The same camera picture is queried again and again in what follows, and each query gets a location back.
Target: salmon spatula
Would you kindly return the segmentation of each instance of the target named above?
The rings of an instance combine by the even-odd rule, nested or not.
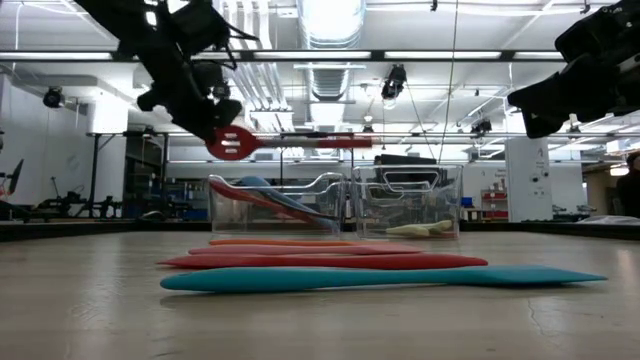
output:
[[[484,266],[484,259],[448,254],[396,255],[246,255],[206,254],[181,256],[159,262],[183,269],[216,269],[225,267],[321,266],[379,270],[444,269],[462,266]]]
[[[273,239],[223,239],[211,240],[209,245],[279,245],[279,246],[345,246],[367,245],[366,241],[339,241],[339,240],[273,240]]]
[[[248,267],[171,276],[162,280],[160,285],[169,290],[261,293],[363,285],[428,283],[505,287],[597,280],[606,280],[606,277],[539,265],[473,266],[438,270]]]
[[[256,255],[294,255],[294,254],[342,254],[342,255],[381,255],[412,254],[423,250],[418,247],[378,243],[371,245],[347,246],[279,246],[279,245],[218,245],[201,249],[191,249],[189,254],[256,254]]]

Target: black machine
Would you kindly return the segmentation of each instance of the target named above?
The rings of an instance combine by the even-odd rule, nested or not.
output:
[[[557,132],[576,114],[583,123],[640,109],[640,2],[622,0],[578,21],[555,42],[568,65],[513,92],[527,135]]]
[[[9,196],[15,193],[16,188],[18,187],[18,180],[20,180],[20,173],[22,172],[22,165],[24,164],[24,159],[20,160],[16,168],[13,170],[11,174],[0,173],[0,179],[4,179],[2,181],[2,187],[0,187],[0,195]],[[4,182],[9,180],[9,187],[4,188]],[[2,218],[10,218],[13,215],[25,215],[28,214],[28,211],[13,204],[10,204],[6,201],[0,200],[0,217]]]
[[[4,131],[0,129],[0,153],[2,152],[2,149],[4,149],[4,140],[2,139],[3,135],[4,135]]]
[[[20,179],[20,173],[22,172],[23,164],[24,159],[20,160],[16,168],[13,170],[13,173],[11,174],[0,172],[0,179],[5,179],[5,181],[9,180],[9,188],[4,191],[4,194],[2,195],[11,195],[16,192],[16,187],[18,186],[18,180]]]
[[[114,56],[137,56],[154,82],[138,98],[143,111],[164,106],[172,122],[195,136],[213,141],[214,129],[224,127],[242,111],[229,99],[221,64],[192,57],[208,48],[229,51],[231,30],[240,39],[258,41],[229,25],[213,8],[212,0],[192,0],[171,13],[164,0],[77,0],[100,25],[120,40]],[[155,14],[156,24],[146,20]]]

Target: clear plastic bin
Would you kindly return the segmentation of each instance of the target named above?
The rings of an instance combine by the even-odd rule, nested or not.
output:
[[[209,176],[214,233],[340,237],[347,188],[343,174],[325,173],[301,186],[237,186],[238,181],[230,184],[221,176]],[[238,193],[252,199],[237,198]]]
[[[353,169],[351,201],[363,239],[457,238],[461,166],[381,165]]]

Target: silicone spatula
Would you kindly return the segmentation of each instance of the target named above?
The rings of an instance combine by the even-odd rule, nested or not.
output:
[[[309,214],[305,214],[302,211],[299,211],[297,209],[287,208],[280,204],[276,204],[271,201],[265,200],[261,197],[251,195],[250,193],[244,190],[232,188],[221,181],[211,180],[209,181],[209,186],[220,195],[227,197],[229,199],[249,202],[261,207],[265,207],[274,212],[285,214],[294,219],[302,220],[307,223],[314,222],[311,216],[309,216]]]
[[[215,269],[223,267],[258,266],[322,266],[380,270],[445,269],[462,266],[484,266],[484,259],[447,254],[397,254],[364,256],[309,256],[309,255],[238,255],[206,254],[182,256],[158,264],[183,269]]]
[[[171,276],[162,280],[160,285],[169,290],[260,293],[363,285],[428,283],[505,287],[596,280],[606,280],[606,277],[539,265],[473,266],[437,270],[247,267],[203,270]]]
[[[211,240],[210,245],[279,245],[279,246],[347,246],[368,245],[366,241],[224,239]]]
[[[273,200],[276,203],[282,204],[284,206],[292,207],[300,211],[304,211],[307,214],[314,214],[314,213],[317,214],[317,212],[314,211],[313,209],[291,199],[290,197],[279,192],[278,190],[271,188],[271,184],[269,184],[265,179],[261,177],[245,176],[242,179],[240,179],[240,181],[246,186],[255,188],[254,191],[259,192],[263,196],[267,197],[270,200]],[[313,216],[311,218],[316,223],[318,223],[319,225],[325,228],[334,229],[334,230],[337,230],[338,228],[338,224],[336,221],[331,221],[331,220],[313,217]]]
[[[258,139],[248,130],[230,125],[216,129],[215,142],[206,143],[211,155],[221,160],[242,160],[260,148],[303,147],[326,149],[370,148],[371,138],[343,137],[341,139]]]
[[[279,246],[279,245],[220,245],[201,249],[191,249],[189,254],[257,254],[257,255],[294,255],[294,254],[342,254],[342,255],[382,255],[412,254],[423,250],[418,247],[384,243],[379,245],[350,246]]]

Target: red slotted spatula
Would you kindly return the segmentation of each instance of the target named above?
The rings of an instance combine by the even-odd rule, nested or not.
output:
[[[216,129],[215,142],[207,141],[209,153],[221,160],[242,160],[259,148],[304,147],[316,149],[370,148],[371,138],[342,139],[258,139],[248,130],[230,125]]]

